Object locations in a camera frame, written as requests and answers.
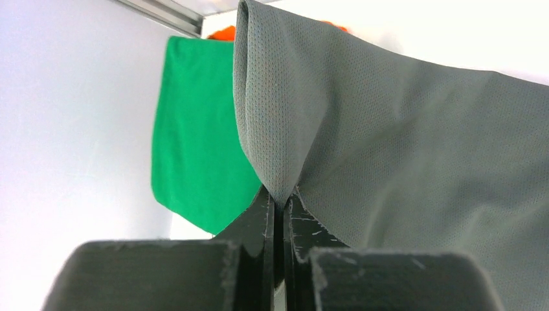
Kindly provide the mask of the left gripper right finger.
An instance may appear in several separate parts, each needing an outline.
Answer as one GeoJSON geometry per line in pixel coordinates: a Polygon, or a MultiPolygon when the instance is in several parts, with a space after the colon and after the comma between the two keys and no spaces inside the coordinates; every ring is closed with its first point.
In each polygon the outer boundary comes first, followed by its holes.
{"type": "Polygon", "coordinates": [[[288,310],[502,310],[469,256],[355,249],[332,235],[298,195],[283,210],[288,310]]]}

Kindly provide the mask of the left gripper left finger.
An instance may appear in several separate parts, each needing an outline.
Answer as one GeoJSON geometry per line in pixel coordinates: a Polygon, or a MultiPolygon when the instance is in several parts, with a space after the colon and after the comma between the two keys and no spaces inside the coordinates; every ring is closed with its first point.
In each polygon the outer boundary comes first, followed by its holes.
{"type": "Polygon", "coordinates": [[[274,213],[261,188],[209,240],[87,242],[65,262],[45,310],[272,310],[274,213]]]}

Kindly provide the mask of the dark grey t-shirt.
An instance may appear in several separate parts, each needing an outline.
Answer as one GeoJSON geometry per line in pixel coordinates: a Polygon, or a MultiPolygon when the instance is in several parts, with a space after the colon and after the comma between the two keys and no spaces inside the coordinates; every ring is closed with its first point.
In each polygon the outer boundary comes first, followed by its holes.
{"type": "Polygon", "coordinates": [[[241,1],[234,105],[272,197],[353,247],[465,251],[548,309],[548,87],[446,67],[241,1]]]}

